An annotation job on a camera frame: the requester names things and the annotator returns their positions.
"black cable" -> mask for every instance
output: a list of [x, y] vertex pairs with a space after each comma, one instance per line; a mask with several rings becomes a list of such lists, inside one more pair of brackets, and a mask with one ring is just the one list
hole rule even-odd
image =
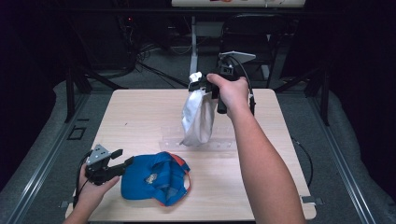
[[189, 84], [188, 84], [187, 82], [185, 82], [185, 81], [183, 81], [183, 80], [181, 80], [181, 79], [178, 79], [178, 78], [176, 78], [176, 77], [171, 77], [171, 76], [169, 76], [169, 75], [166, 75], [164, 72], [162, 72], [162, 71], [160, 71], [160, 70], [157, 70], [157, 69], [155, 69], [155, 68], [153, 68], [153, 67], [150, 67], [150, 66], [148, 66], [148, 65], [146, 65], [146, 64], [144, 64], [144, 63], [141, 63], [141, 62], [136, 62], [136, 63], [140, 64], [144, 69], [146, 69], [146, 70], [148, 70], [148, 71], [150, 71], [150, 72], [156, 74], [157, 76], [166, 77], [166, 78], [168, 78], [168, 79], [170, 79], [170, 80], [172, 80], [172, 81], [174, 81], [174, 82], [176, 82], [176, 83], [182, 85], [182, 86], [185, 87], [185, 88], [187, 88], [187, 87], [189, 86]]
[[76, 195], [73, 200], [73, 208], [76, 207], [76, 204], [78, 202], [79, 193], [81, 192], [81, 189], [82, 189], [82, 188], [81, 189], [79, 188], [79, 174], [81, 173], [81, 166], [84, 164], [85, 160], [87, 160], [87, 158], [91, 156], [91, 153], [92, 153], [92, 150], [87, 152], [84, 155], [84, 157], [81, 159], [81, 161], [79, 162], [79, 166], [78, 166], [78, 170], [77, 170], [77, 180], [76, 180]]
[[308, 160], [309, 160], [309, 164], [310, 164], [310, 166], [311, 166], [311, 175], [309, 176], [308, 184], [307, 184], [307, 185], [308, 185], [308, 187], [310, 187], [310, 186], [311, 186], [311, 182], [312, 182], [312, 178], [313, 178], [313, 176], [314, 176], [314, 165], [313, 165], [311, 156], [309, 155], [308, 151], [306, 151], [306, 149], [303, 147], [303, 145], [302, 145], [299, 141], [297, 141], [297, 140], [296, 140], [295, 138], [293, 138], [292, 136], [291, 136], [290, 138], [291, 138], [291, 140], [293, 140], [293, 141], [303, 150], [303, 152], [305, 153], [306, 157], [307, 157]]

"forearm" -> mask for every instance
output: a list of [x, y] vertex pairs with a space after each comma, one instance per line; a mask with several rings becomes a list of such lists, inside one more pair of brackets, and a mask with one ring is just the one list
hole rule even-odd
[[64, 224], [85, 224], [88, 222], [91, 212], [85, 209], [78, 209], [77, 207], [64, 221]]
[[290, 172], [246, 107], [230, 114], [244, 185], [257, 223], [304, 223]]

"black metal frame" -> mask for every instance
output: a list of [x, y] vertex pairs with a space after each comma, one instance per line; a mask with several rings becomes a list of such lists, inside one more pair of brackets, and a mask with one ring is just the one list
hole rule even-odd
[[[221, 16], [232, 16], [240, 13], [255, 13], [255, 14], [278, 14], [286, 18], [292, 19], [315, 19], [315, 20], [341, 20], [346, 15], [345, 11], [313, 11], [306, 10], [304, 8], [286, 8], [286, 7], [269, 7], [269, 8], [256, 8], [256, 7], [170, 7], [170, 8], [65, 8], [65, 7], [48, 7], [43, 8], [48, 13], [59, 14], [73, 14], [73, 13], [95, 13], [95, 14], [115, 14], [115, 15], [139, 15], [139, 16], [150, 16], [150, 15], [162, 15], [162, 16], [202, 16], [202, 17], [221, 17]], [[94, 73], [91, 70], [83, 69], [83, 71], [89, 76], [99, 80], [106, 84], [113, 90], [125, 89], [118, 86], [104, 77]], [[313, 96], [318, 92], [320, 86], [322, 86], [321, 102], [320, 102], [320, 115], [326, 125], [329, 125], [328, 121], [328, 101], [329, 101], [329, 79], [330, 75], [326, 68], [316, 68], [311, 72], [308, 72], [300, 77], [296, 77], [293, 81], [275, 89], [276, 92], [282, 92], [287, 88], [297, 84], [301, 80], [307, 77], [313, 77], [318, 71], [323, 75], [321, 81], [314, 81], [307, 86], [305, 90], [306, 96]], [[89, 93], [91, 91], [91, 85], [86, 85], [86, 81], [78, 77], [73, 76], [72, 72], [67, 73], [66, 82], [67, 85], [67, 103], [68, 103], [68, 114], [66, 122], [70, 120], [74, 115], [74, 93], [73, 93], [73, 81], [81, 84], [80, 87], [85, 87], [82, 90], [83, 93]]]

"black cable on floor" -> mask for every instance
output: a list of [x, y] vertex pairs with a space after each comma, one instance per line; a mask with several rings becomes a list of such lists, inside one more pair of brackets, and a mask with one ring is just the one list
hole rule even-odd
[[150, 71], [150, 72], [156, 74], [156, 75], [159, 76], [159, 77], [166, 77], [166, 78], [168, 78], [168, 79], [170, 79], [170, 80], [172, 80], [172, 81], [174, 81], [174, 82], [176, 82], [176, 83], [182, 85], [182, 86], [185, 87], [185, 88], [187, 88], [187, 87], [189, 86], [189, 83], [187, 83], [187, 82], [185, 82], [185, 81], [183, 81], [183, 80], [181, 80], [181, 79], [178, 79], [178, 78], [176, 78], [176, 77], [171, 77], [171, 76], [169, 76], [169, 75], [166, 75], [164, 72], [162, 72], [162, 71], [160, 71], [160, 70], [157, 70], [157, 69], [155, 69], [155, 68], [153, 68], [153, 67], [150, 67], [150, 66], [148, 66], [148, 65], [146, 65], [146, 64], [144, 64], [144, 63], [141, 63], [141, 62], [139, 62], [139, 61], [137, 61], [136, 63], [138, 63], [138, 64], [139, 64], [140, 66], [142, 66], [144, 69], [146, 69], [146, 70], [148, 70], [148, 71]]
[[308, 151], [306, 151], [306, 149], [303, 147], [303, 145], [299, 141], [297, 141], [292, 136], [290, 138], [291, 138], [291, 140], [293, 140], [303, 150], [303, 152], [305, 153], [306, 157], [309, 160], [309, 164], [310, 164], [310, 167], [311, 167], [311, 175], [309, 176], [307, 186], [310, 187], [311, 186], [311, 182], [312, 182], [312, 178], [314, 176], [314, 164], [312, 162], [311, 156], [309, 155]]

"metal rail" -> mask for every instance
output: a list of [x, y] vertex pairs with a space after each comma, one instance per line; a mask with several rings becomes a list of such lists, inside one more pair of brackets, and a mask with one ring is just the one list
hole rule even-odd
[[53, 163], [55, 163], [55, 160], [61, 151], [64, 139], [66, 139], [67, 134], [70, 133], [70, 131], [73, 129], [74, 124], [77, 120], [78, 113], [87, 103], [89, 97], [90, 96], [88, 94], [82, 94], [78, 98], [78, 101], [76, 103], [76, 115], [71, 118], [70, 122], [64, 124], [58, 136], [56, 137], [51, 150], [49, 151], [47, 156], [43, 158], [43, 161], [38, 164], [31, 179], [23, 190], [20, 200], [15, 206], [11, 216], [8, 218], [7, 223], [22, 223], [23, 218], [26, 215], [30, 205], [32, 204], [35, 196], [43, 185], [47, 175], [49, 174]]
[[329, 141], [329, 144], [331, 146], [331, 154], [335, 166], [344, 181], [350, 199], [355, 205], [356, 211], [358, 212], [358, 215], [361, 219], [361, 223], [375, 224], [375, 218], [373, 217], [370, 208], [367, 205], [363, 194], [361, 193], [361, 188], [359, 187], [358, 183], [355, 180], [355, 177], [353, 177], [353, 174], [351, 173], [349, 166], [347, 165], [347, 161], [341, 151], [341, 148], [338, 146], [335, 137], [332, 134], [331, 127], [326, 126], [321, 119], [321, 116], [319, 114], [318, 102], [315, 101], [315, 99], [312, 97], [308, 98], [308, 102], [314, 110], [315, 117]]

